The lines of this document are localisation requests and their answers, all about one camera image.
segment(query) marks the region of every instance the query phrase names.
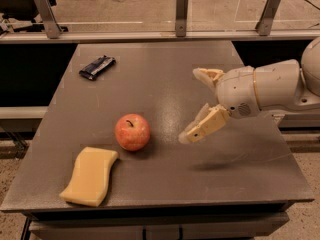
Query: red apple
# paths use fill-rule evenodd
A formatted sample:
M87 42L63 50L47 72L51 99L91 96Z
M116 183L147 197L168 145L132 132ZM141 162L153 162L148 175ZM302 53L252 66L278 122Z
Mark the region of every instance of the red apple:
M150 139L148 121L138 114L128 114L119 119L115 135L120 146L129 151L143 148Z

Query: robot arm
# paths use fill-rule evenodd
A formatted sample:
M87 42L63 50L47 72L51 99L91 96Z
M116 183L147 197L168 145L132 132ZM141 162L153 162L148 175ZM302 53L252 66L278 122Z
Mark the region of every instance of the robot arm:
M268 110L302 112L320 108L319 43L320 38L315 39L306 48L302 68L296 60L288 60L227 73L195 69L193 74L213 91L218 105L210 108L206 104L179 135L180 142L196 142L221 129L231 117L252 117Z

